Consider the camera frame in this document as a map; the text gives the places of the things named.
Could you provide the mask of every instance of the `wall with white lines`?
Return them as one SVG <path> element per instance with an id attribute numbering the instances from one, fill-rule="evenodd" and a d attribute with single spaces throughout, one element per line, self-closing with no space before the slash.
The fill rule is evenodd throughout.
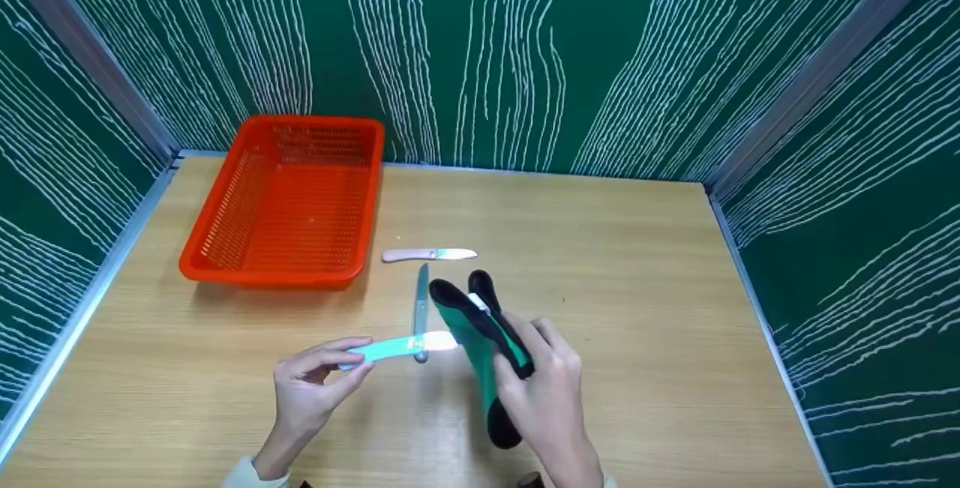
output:
<path id="1" fill-rule="evenodd" d="M 836 486 L 960 486 L 960 0 L 915 0 L 722 202 Z"/>
<path id="2" fill-rule="evenodd" d="M 0 0 L 0 423 L 159 169 L 24 0 Z"/>
<path id="3" fill-rule="evenodd" d="M 76 0 L 188 148 L 356 115 L 387 160 L 702 181 L 858 0 Z"/>

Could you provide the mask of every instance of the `basket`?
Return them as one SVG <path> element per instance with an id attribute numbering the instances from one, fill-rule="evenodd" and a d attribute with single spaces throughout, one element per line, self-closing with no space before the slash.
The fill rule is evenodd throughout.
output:
<path id="1" fill-rule="evenodd" d="M 373 119 L 250 117 L 183 248 L 183 276 L 345 289 L 366 263 L 383 140 Z"/>

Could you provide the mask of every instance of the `wood grain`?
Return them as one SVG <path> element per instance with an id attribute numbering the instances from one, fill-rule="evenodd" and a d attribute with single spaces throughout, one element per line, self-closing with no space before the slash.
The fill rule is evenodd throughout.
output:
<path id="1" fill-rule="evenodd" d="M 621 486 L 823 486 L 698 184 L 387 167 L 373 258 L 341 293 L 196 284 L 177 260 L 217 159 L 164 194 L 7 467 L 6 487 L 217 486 L 273 421 L 279 358 L 410 330 L 419 264 L 463 247 L 501 302 L 545 315 L 585 364 L 589 433 Z M 437 314 L 430 327 L 442 328 Z M 461 351 L 385 361 L 302 454 L 315 486 L 513 486 Z"/>

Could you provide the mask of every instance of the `human hand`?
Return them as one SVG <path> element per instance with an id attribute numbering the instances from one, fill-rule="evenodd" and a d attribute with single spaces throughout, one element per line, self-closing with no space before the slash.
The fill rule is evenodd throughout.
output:
<path id="1" fill-rule="evenodd" d="M 527 323 L 503 315 L 530 352 L 535 372 L 519 379 L 507 358 L 494 355 L 500 402 L 556 488 L 600 488 L 600 458 L 584 426 L 580 356 L 550 320 Z"/>
<path id="2" fill-rule="evenodd" d="M 274 368 L 277 388 L 277 419 L 253 468 L 261 481 L 283 477 L 304 447 L 325 426 L 330 414 L 360 387 L 374 368 L 363 362 L 363 355 L 348 352 L 366 346 L 370 337 L 340 338 L 299 352 Z M 357 364 L 336 382 L 326 376 L 338 364 Z"/>

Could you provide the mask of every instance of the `white sleeve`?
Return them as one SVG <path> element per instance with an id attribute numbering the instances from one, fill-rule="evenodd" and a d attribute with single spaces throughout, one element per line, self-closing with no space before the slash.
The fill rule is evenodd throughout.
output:
<path id="1" fill-rule="evenodd" d="M 276 481 L 261 481 L 250 457 L 245 457 L 223 480 L 223 488 L 290 488 L 290 474 Z"/>

